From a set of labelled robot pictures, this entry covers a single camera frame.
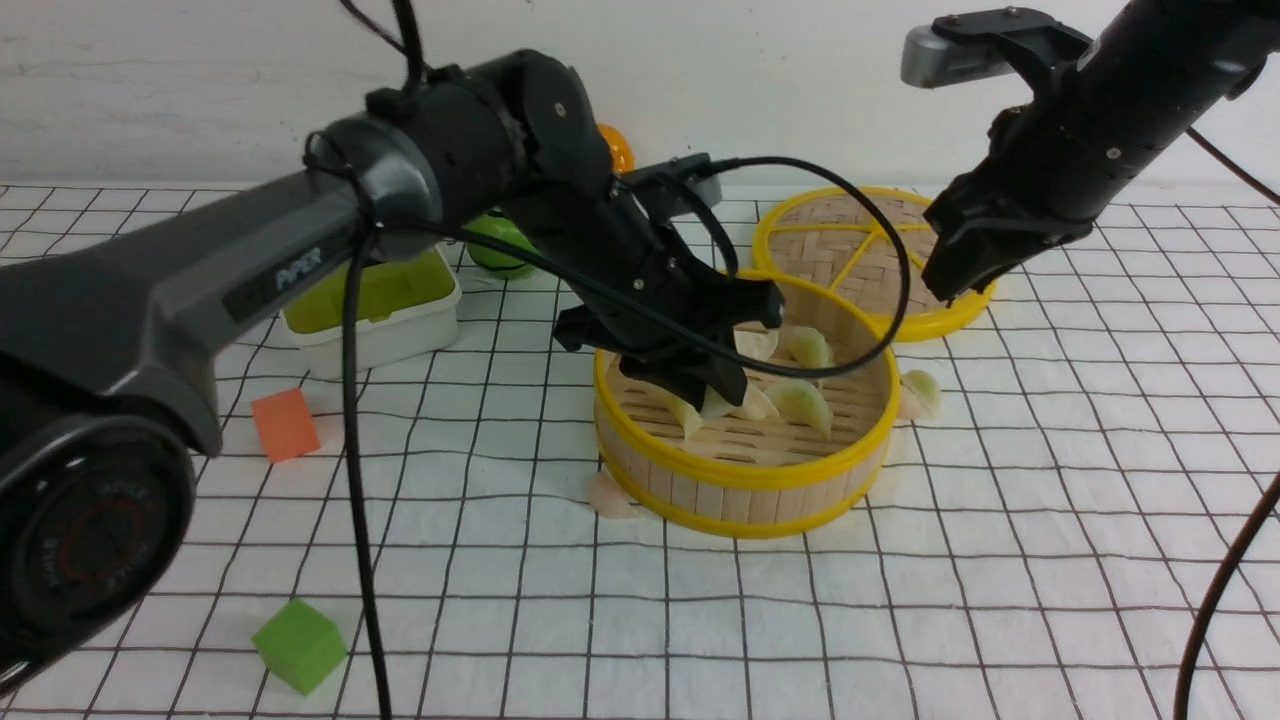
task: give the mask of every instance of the orange cube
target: orange cube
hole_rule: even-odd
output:
[[[255,400],[253,424],[273,464],[320,450],[320,436],[301,388]]]

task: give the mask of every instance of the black cable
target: black cable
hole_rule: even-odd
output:
[[[1245,170],[1244,168],[1236,165],[1235,160],[1231,160],[1230,158],[1228,158],[1221,150],[1217,149],[1216,145],[1213,145],[1212,142],[1208,141],[1208,138],[1206,138],[1203,135],[1201,135],[1199,132],[1197,132],[1196,128],[1188,129],[1187,131],[1187,137],[1194,140],[1196,145],[1199,145],[1201,147],[1203,147],[1204,151],[1208,152],[1210,155],[1212,155],[1215,160],[1217,160],[1219,163],[1221,163],[1224,168],[1226,168],[1228,170],[1231,170],[1231,174],[1234,174],[1235,177],[1240,178],[1240,181],[1244,182],[1244,184],[1247,184],[1247,186],[1252,187],[1253,190],[1258,191],[1258,193],[1262,195],[1263,197],[1266,197],[1267,200],[1270,200],[1272,205],[1280,205],[1280,195],[1277,195],[1270,187],[1262,184],[1262,181],[1260,181],[1258,178],[1251,176],[1248,173],[1248,170]]]
[[[1224,168],[1231,172],[1240,181],[1256,190],[1260,195],[1266,197],[1272,205],[1280,205],[1280,193],[1262,183],[1258,178],[1249,174],[1248,170],[1242,168],[1226,156],[1225,152],[1217,149],[1216,145],[1208,141],[1203,135],[1201,135],[1196,128],[1187,131],[1187,136],[1196,141],[1204,149],[1206,152],[1213,156],[1215,160],[1222,164]],[[1190,635],[1187,638],[1187,648],[1183,651],[1183,661],[1178,666],[1178,684],[1174,689],[1174,720],[1187,720],[1188,707],[1190,705],[1192,696],[1192,679],[1196,675],[1196,660],[1199,657],[1199,651],[1204,646],[1204,637],[1208,634],[1210,621],[1213,620],[1213,614],[1217,612],[1217,603],[1222,600],[1222,593],[1226,592],[1226,585],[1231,582],[1235,571],[1240,568],[1240,560],[1244,553],[1249,551],[1249,546],[1253,544],[1253,539],[1258,536],[1258,530],[1262,529],[1263,523],[1267,516],[1276,509],[1276,503],[1280,502],[1280,475],[1276,475],[1271,480],[1271,487],[1262,493],[1262,498],[1258,505],[1253,509],[1249,515],[1248,521],[1240,528],[1240,534],[1235,537],[1235,542],[1226,551],[1226,557],[1217,566],[1217,571],[1213,574],[1213,580],[1210,582],[1208,589],[1204,591],[1204,600],[1201,602],[1199,610],[1196,612],[1196,621],[1192,624]]]
[[[893,223],[890,222],[890,219],[884,215],[884,213],[879,209],[879,206],[876,205],[876,202],[873,202],[872,199],[867,196],[867,193],[858,190],[856,186],[854,186],[845,178],[840,177],[838,174],[828,170],[827,168],[823,168],[822,165],[809,163],[808,160],[799,160],[796,158],[787,158],[782,155],[762,155],[758,158],[732,158],[728,160],[716,160],[708,163],[705,168],[694,168],[691,170],[687,170],[686,174],[696,174],[709,170],[712,176],[717,176],[740,168],[755,168],[762,165],[780,165],[785,168],[795,168],[797,170],[804,170],[806,173],[820,177],[822,179],[829,182],[831,184],[838,187],[840,190],[844,190],[850,196],[852,196],[852,199],[856,200],[858,204],[861,205],[863,209],[867,210],[870,214],[870,217],[876,219],[877,223],[879,223],[881,229],[884,231],[884,234],[888,237],[890,243],[893,245],[893,251],[897,254],[897,270],[899,270],[897,278],[900,288],[897,295],[897,307],[893,309],[893,319],[890,322],[888,329],[884,331],[884,337],[882,337],[881,341],[874,347],[867,351],[864,359],[859,359],[852,363],[845,364],[845,366],[854,365],[850,370],[846,370],[846,373],[856,370],[858,368],[861,368],[863,365],[870,363],[879,354],[888,350],[888,346],[892,345],[893,338],[897,337],[897,331],[901,329],[902,323],[906,320],[906,307],[908,302],[911,300],[911,260],[908,255],[906,245],[902,242],[902,237],[897,234],[897,228],[893,227]]]
[[[1192,694],[1192,675],[1196,673],[1196,660],[1199,657],[1201,647],[1204,646],[1204,635],[1208,634],[1208,623],[1213,619],[1213,612],[1217,611],[1217,603],[1222,600],[1222,593],[1226,592],[1226,585],[1231,582],[1231,577],[1240,568],[1240,560],[1244,559],[1244,553],[1253,544],[1253,538],[1258,537],[1258,530],[1262,529],[1263,523],[1266,523],[1267,518],[1276,509],[1277,501],[1280,501],[1280,475],[1276,475],[1271,480],[1271,487],[1262,493],[1262,500],[1258,501],[1253,512],[1249,514],[1249,519],[1240,528],[1240,534],[1235,536],[1235,542],[1226,551],[1226,557],[1217,566],[1213,580],[1210,582],[1208,589],[1204,591],[1204,601],[1196,614],[1190,637],[1187,638],[1187,650],[1183,652],[1183,661],[1178,666],[1178,685],[1174,691],[1174,720],[1187,720],[1187,708]]]
[[[422,35],[417,29],[417,15],[412,0],[392,0],[396,8],[396,23],[399,26],[401,42],[404,44],[404,59],[408,69],[404,74],[404,92],[416,90],[426,78],[426,60],[422,59]]]
[[[315,142],[324,142],[340,164],[339,169],[319,163]],[[360,600],[369,633],[370,661],[374,665],[374,685],[378,692],[379,720],[392,720],[392,692],[387,674],[387,653],[383,650],[383,629],[378,620],[378,591],[374,587],[374,562],[369,539],[369,519],[365,516],[365,479],[360,460],[360,396],[356,392],[356,323],[360,310],[360,278],[369,254],[378,245],[381,225],[378,224],[372,197],[360,181],[356,168],[347,159],[342,146],[323,132],[315,131],[303,143],[302,164],[310,169],[342,178],[351,183],[360,208],[361,225],[356,237],[358,247],[347,268],[347,287],[342,297],[342,425],[347,437],[347,488],[351,502],[351,525],[356,541],[356,569],[360,574]]]
[[[374,562],[365,518],[365,480],[360,470],[360,414],[356,405],[356,322],[360,307],[360,275],[369,252],[378,245],[378,231],[369,229],[347,268],[347,287],[342,299],[342,424],[347,434],[347,488],[351,495],[351,527],[356,538],[356,568],[364,600],[365,626],[369,629],[369,655],[374,664],[380,720],[392,720],[392,692],[387,678],[381,625],[378,621],[378,592],[374,588]]]
[[[703,201],[701,196],[689,187],[684,182],[668,176],[666,173],[657,173],[654,179],[667,190],[675,192],[685,205],[698,217],[698,220],[703,223],[707,228],[707,234],[710,236],[712,243],[721,252],[721,258],[724,259],[724,274],[730,278],[737,277],[737,250],[733,249],[733,241],[728,238],[728,233],[724,232],[724,225],[721,224],[716,213],[712,211],[710,206]]]
[[[504,255],[509,255],[516,260],[521,260],[540,270],[545,270],[570,284],[581,286],[588,292],[599,295],[605,300],[608,300],[609,302],[616,304],[630,313],[635,313],[640,318],[644,318],[645,320],[649,320],[654,325],[658,325],[660,329],[676,337],[685,345],[701,350],[708,355],[714,355],[717,357],[728,360],[731,363],[741,365],[742,368],[748,368],[769,375],[778,375],[783,378],[800,378],[806,380],[818,380],[823,378],[846,375],[849,373],[864,368],[868,363],[874,360],[883,351],[883,346],[888,345],[888,342],[886,342],[886,338],[892,337],[892,336],[886,336],[886,338],[882,338],[876,347],[867,351],[861,357],[851,360],[842,365],[835,365],[831,368],[788,368],[786,365],[774,365],[772,363],[763,363],[760,360],[748,357],[745,355],[741,355],[733,348],[724,347],[718,342],[681,325],[680,323],[672,320],[671,318],[663,315],[662,313],[653,310],[648,305],[641,304],[640,301],[632,299],[631,296],[623,295],[617,290],[602,283],[600,281],[591,278],[590,275],[579,273],[577,270],[573,270],[571,268],[557,265],[556,263],[552,263],[550,260],[543,258],[536,252],[525,250],[522,247],[511,245],[508,242],[503,242],[500,240],[489,237],[486,234],[480,234],[477,232],[472,232],[466,228],[451,228],[442,223],[430,223],[430,222],[413,222],[406,224],[387,225],[387,229],[426,232],[440,237],[460,240],[462,242],[467,242],[471,245],[479,245],[480,247],[488,250],[495,250]]]
[[[364,26],[365,29],[376,35],[378,37],[381,37],[383,42],[394,47],[396,51],[399,53],[401,55],[404,54],[404,45],[401,44],[399,40],[396,40],[396,36],[392,35],[390,31],[378,24],[376,20],[374,20],[372,18],[366,15],[364,10],[357,8],[355,0],[338,0],[338,3],[343,6],[343,9],[347,10],[347,13],[351,14],[352,18],[356,18],[356,22]]]

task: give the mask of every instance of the white wall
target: white wall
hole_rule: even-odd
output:
[[[360,0],[389,20],[387,0]],[[431,63],[529,46],[573,64],[640,160],[786,152],[856,182],[942,182],[984,152],[1016,77],[937,91],[897,79],[904,33],[998,0],[417,0]],[[1121,0],[1039,0],[1097,33]],[[337,0],[3,0],[0,178],[260,179],[308,129],[401,79]],[[1201,123],[1280,179],[1280,78]],[[786,178],[756,177],[771,182]],[[1146,182],[1229,182],[1179,142]]]

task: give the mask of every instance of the orange ball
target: orange ball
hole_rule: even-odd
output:
[[[613,155],[613,172],[621,176],[636,169],[636,156],[631,154],[631,146],[618,128],[604,123],[600,123],[599,128],[604,141],[609,143],[609,154]]]

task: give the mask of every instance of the yellow steamer rim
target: yellow steamer rim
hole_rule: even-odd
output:
[[[991,301],[995,283],[980,293],[965,292],[947,307],[920,279],[938,241],[924,220],[929,199],[882,187],[861,190],[893,223],[911,260],[911,300],[897,341],[932,340],[974,322]],[[815,190],[780,204],[756,225],[751,256],[760,270],[823,286],[864,310],[878,332],[888,329],[899,297],[897,256],[879,223],[845,191]]]
[[[820,331],[837,363],[881,337],[870,318],[826,288],[758,270],[741,275],[774,281],[786,299],[787,324]],[[795,365],[781,347],[771,361]],[[596,352],[594,375],[596,441],[609,474],[658,515],[735,538],[803,533],[861,500],[884,460],[900,400],[897,364],[886,351],[867,368],[823,383],[835,414],[831,441],[785,419],[728,416],[686,442],[648,386],[622,375],[616,355]],[[780,379],[751,370],[748,377],[762,389]]]

